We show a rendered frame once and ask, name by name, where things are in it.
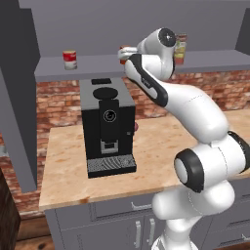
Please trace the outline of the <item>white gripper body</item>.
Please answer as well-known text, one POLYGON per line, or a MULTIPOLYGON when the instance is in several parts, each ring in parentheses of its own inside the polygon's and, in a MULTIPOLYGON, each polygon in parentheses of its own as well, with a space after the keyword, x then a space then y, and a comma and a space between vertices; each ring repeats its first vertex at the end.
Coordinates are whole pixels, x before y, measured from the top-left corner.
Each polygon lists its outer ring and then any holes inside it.
POLYGON ((138 49, 136 47, 123 47, 118 51, 117 57, 122 60, 128 60, 133 54, 137 54, 138 49))

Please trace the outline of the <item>large grey cabinet door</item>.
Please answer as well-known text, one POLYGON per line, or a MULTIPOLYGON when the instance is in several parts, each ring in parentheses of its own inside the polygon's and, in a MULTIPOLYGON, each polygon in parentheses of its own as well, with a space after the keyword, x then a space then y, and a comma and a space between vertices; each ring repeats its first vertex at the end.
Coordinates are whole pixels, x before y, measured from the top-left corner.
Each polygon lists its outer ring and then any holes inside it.
POLYGON ((32 12, 0 0, 0 133, 23 192, 37 189, 36 79, 32 12))

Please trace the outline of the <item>small grey cabinet door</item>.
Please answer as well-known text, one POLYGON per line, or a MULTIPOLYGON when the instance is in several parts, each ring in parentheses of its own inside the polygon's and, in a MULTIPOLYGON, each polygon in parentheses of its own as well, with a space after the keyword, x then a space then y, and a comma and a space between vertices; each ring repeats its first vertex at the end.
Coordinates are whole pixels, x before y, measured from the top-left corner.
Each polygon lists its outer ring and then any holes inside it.
POLYGON ((250 8, 245 10, 235 50, 250 56, 250 8))

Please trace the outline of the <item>grey base cabinet unit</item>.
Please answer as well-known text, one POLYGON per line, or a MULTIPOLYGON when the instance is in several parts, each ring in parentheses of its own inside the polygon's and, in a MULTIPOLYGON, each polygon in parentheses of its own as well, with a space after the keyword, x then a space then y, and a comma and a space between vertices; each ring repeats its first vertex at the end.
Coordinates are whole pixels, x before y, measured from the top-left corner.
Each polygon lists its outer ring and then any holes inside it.
MULTIPOLYGON (((250 177, 231 184, 231 208, 192 228, 190 239, 199 250, 237 245, 250 236, 250 177)), ((55 250, 150 250, 165 228, 152 213, 152 198, 149 193, 47 210, 55 250)))

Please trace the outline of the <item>grey base cabinet door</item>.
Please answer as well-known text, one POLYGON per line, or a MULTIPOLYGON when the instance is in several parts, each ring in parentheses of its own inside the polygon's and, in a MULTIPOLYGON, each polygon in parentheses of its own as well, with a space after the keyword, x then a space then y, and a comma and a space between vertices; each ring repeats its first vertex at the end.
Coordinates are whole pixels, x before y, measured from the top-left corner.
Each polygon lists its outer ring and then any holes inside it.
POLYGON ((165 230, 165 221, 164 220, 157 219, 153 214, 149 214, 149 215, 145 216, 143 250, 151 250, 151 247, 152 247, 152 245, 151 246, 148 245, 148 237, 149 237, 149 230, 150 230, 149 219, 150 218, 153 218, 155 220, 155 232, 154 232, 153 243, 165 230))
POLYGON ((141 250, 136 249, 136 221, 141 222, 141 244, 144 217, 131 217, 99 222, 97 224, 64 229, 62 238, 65 250, 141 250))

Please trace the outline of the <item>red and white can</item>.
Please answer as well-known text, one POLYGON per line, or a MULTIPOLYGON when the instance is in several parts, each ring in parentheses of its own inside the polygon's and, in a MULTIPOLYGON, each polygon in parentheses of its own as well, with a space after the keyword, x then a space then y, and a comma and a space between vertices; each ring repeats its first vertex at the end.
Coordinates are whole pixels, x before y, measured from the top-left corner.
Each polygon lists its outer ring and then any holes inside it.
POLYGON ((77 68, 77 59, 75 51, 63 51, 62 52, 64 68, 66 70, 73 70, 77 68))

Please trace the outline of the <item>black coffee machine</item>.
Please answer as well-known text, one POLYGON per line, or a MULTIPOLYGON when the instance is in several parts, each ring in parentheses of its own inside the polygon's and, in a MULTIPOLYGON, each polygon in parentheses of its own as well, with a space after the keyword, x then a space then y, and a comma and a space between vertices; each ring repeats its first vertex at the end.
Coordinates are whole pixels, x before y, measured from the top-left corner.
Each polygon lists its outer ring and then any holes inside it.
POLYGON ((123 80, 87 79, 79 86, 88 177, 136 172, 135 103, 123 80))

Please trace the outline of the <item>grey drawer front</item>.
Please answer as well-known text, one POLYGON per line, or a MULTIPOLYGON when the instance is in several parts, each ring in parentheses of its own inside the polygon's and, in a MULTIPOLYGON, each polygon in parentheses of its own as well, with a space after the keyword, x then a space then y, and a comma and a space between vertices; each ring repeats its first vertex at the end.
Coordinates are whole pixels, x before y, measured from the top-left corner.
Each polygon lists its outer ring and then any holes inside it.
POLYGON ((149 193, 95 202, 91 205, 92 218, 97 220, 110 216, 141 212, 134 211, 132 209, 131 202, 134 202, 135 205, 151 204, 153 197, 154 194, 149 193))
POLYGON ((246 237, 250 236, 250 225, 208 233, 204 240, 202 250, 214 250, 245 243, 247 241, 242 239, 242 234, 246 237))

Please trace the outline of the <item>dark wood panel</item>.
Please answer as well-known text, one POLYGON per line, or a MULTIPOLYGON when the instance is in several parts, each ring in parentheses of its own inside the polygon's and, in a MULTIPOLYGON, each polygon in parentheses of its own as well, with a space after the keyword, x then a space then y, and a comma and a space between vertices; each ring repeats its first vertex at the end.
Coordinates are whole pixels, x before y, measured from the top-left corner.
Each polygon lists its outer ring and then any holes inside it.
POLYGON ((0 169, 0 250, 15 250, 21 217, 0 169))

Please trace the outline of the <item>grey open wall cabinet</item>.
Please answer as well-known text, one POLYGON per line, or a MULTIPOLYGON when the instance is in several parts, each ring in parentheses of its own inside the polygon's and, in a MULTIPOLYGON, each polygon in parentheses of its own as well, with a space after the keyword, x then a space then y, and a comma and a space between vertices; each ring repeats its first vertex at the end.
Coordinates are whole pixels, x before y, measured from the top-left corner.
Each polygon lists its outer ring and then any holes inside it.
POLYGON ((120 77, 121 45, 135 46, 160 27, 187 35, 178 72, 250 69, 235 50, 250 0, 19 0, 32 12, 40 61, 38 82, 120 77), (75 51, 77 68, 64 68, 75 51))

